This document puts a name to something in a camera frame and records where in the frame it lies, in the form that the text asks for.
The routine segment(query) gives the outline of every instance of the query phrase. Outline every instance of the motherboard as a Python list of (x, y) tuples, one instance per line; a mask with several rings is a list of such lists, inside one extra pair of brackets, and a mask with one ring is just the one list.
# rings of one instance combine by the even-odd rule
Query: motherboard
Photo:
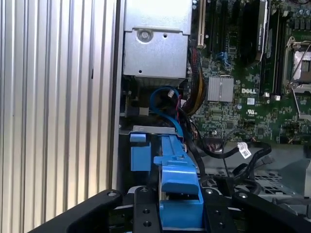
[[(260, 141), (304, 143), (311, 134), (311, 91), (299, 88), (311, 83), (311, 3), (267, 2), (263, 53), (258, 62), (242, 58), (247, 43), (243, 37), (248, 34), (241, 29), (247, 21), (243, 17), (246, 4), (249, 2), (207, 1), (201, 55), (208, 90), (193, 120), (207, 138), (223, 138), (233, 129), (243, 129)], [(290, 40), (303, 42), (299, 45), (307, 48), (290, 51)], [(305, 75), (306, 80), (292, 82), (294, 73)], [(237, 134), (231, 140), (244, 138)]]

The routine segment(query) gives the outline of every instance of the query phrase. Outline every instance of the green circuit board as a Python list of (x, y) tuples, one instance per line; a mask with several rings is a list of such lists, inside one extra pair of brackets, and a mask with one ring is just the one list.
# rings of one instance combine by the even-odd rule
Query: green circuit board
[[(311, 6), (309, 4), (299, 6), (290, 2), (273, 1), (270, 12), (277, 8), (282, 11), (294, 12), (293, 19), (295, 20), (296, 12), (299, 12), (300, 9), (309, 9)], [(299, 27), (291, 29), (287, 25), (284, 36), (285, 40), (288, 40), (290, 36), (294, 36), (300, 41), (311, 40), (311, 31), (301, 30)], [(234, 89), (232, 102), (213, 102), (206, 99), (199, 111), (193, 116), (199, 130), (207, 138), (223, 138), (232, 129), (241, 128), (256, 139), (270, 143), (300, 144), (308, 140), (305, 136), (311, 134), (311, 122), (299, 119), (292, 93), (283, 93), (280, 101), (259, 94), (261, 64), (247, 68), (240, 64), (239, 38), (238, 28), (229, 26), (226, 37), (226, 52), (230, 67), (225, 67), (222, 62), (216, 59), (215, 54), (202, 51), (203, 73), (207, 83), (210, 77), (226, 75), (234, 79)], [(296, 96), (296, 99), (300, 106), (300, 112), (311, 114), (311, 95), (303, 94)], [(241, 141), (244, 138), (245, 135), (238, 134), (232, 138), (232, 141)]]

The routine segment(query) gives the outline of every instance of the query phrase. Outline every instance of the metal side panel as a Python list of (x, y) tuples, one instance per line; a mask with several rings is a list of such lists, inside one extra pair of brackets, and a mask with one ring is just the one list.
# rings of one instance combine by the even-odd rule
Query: metal side panel
[(0, 0), (0, 233), (107, 189), (116, 0)]

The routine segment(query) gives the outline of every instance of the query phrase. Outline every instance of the blue clip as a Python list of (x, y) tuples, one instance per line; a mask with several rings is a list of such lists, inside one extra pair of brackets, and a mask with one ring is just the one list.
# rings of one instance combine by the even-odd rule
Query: blue clip
[(228, 62), (228, 53), (227, 52), (220, 52), (217, 54), (217, 59), (222, 60), (222, 62), (227, 66), (230, 67), (231, 65)]
[(131, 147), (131, 171), (151, 170), (151, 143), (147, 142), (145, 133), (132, 133), (130, 142), (135, 144)]
[(162, 135), (161, 141), (163, 156), (154, 158), (154, 163), (162, 166), (161, 191), (196, 197), (193, 200), (161, 200), (159, 209), (162, 226), (201, 228), (204, 202), (196, 166), (176, 135)]

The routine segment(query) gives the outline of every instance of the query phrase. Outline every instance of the cable label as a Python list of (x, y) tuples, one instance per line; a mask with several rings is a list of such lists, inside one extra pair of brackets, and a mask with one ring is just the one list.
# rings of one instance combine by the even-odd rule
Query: cable label
[(239, 152), (243, 156), (244, 159), (247, 159), (252, 153), (249, 151), (248, 146), (245, 142), (238, 142)]

